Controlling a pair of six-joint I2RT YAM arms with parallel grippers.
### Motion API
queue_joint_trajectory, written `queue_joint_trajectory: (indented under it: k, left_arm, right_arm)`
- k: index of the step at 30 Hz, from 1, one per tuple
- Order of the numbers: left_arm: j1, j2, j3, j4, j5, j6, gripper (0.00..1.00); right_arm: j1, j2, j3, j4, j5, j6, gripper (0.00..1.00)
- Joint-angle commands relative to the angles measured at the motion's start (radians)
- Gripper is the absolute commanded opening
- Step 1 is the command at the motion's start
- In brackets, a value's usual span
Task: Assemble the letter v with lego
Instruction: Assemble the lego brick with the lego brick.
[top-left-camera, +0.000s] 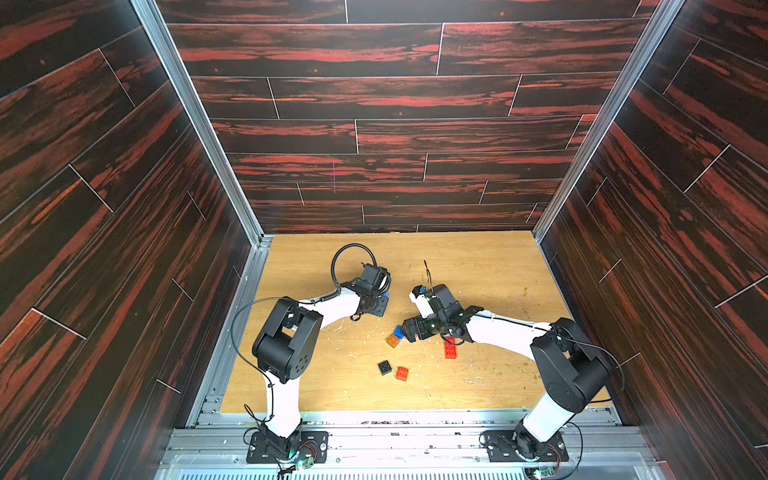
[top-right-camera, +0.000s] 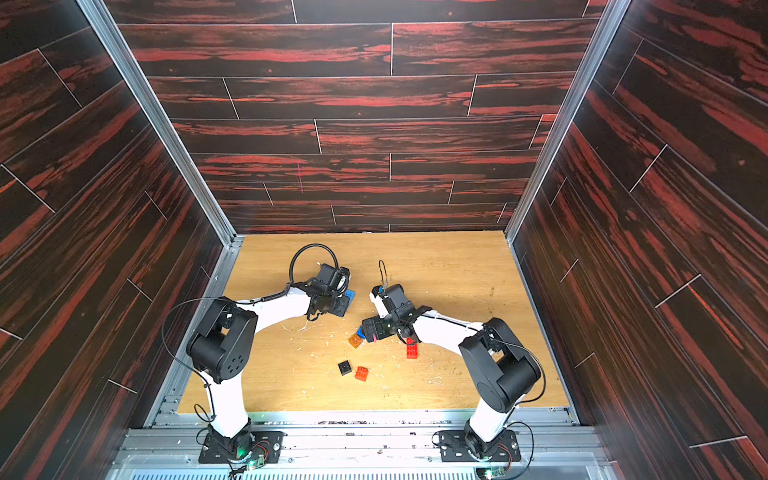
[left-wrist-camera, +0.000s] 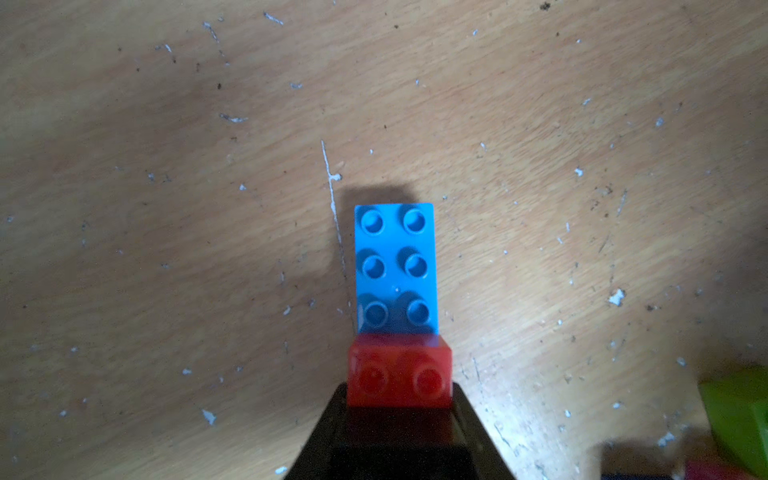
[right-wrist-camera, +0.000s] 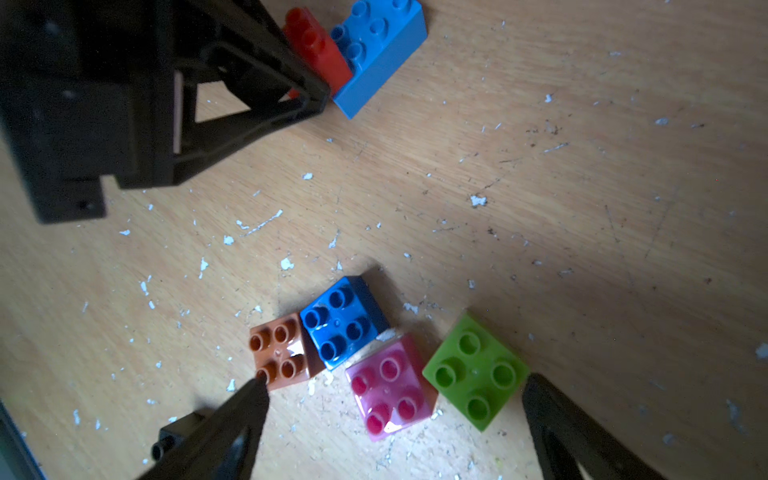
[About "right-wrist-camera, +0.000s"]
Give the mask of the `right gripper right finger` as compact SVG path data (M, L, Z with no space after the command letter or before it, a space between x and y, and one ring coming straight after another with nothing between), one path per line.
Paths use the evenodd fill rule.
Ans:
M543 375L528 377L522 400L545 479L662 477Z

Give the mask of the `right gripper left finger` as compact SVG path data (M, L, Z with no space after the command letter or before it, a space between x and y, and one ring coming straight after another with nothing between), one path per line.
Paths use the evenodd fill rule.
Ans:
M266 383L250 380L141 477L249 479L269 403Z

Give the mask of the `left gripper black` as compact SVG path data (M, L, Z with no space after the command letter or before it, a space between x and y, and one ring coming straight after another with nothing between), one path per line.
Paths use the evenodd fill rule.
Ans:
M199 121L198 87L215 82L247 108ZM1 5L1 127L43 224L103 217L105 176L123 188L183 183L329 98L260 1Z

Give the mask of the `black lego brick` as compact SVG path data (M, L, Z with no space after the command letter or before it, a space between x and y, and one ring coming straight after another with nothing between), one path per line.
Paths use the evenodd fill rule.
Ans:
M152 460L158 462L165 454L183 442L200 424L213 414L212 408L201 408L183 417L173 417L158 433L151 447Z

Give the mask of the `red lego brick small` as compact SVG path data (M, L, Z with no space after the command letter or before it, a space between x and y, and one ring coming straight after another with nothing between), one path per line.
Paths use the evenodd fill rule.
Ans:
M308 8L290 9L282 30L293 51L329 85L332 97L353 78L339 47Z

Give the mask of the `light blue long lego brick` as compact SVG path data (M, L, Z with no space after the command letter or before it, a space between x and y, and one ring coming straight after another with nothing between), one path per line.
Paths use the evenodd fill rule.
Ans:
M334 95L351 119L426 40L423 8L417 0L357 1L330 37L353 74Z

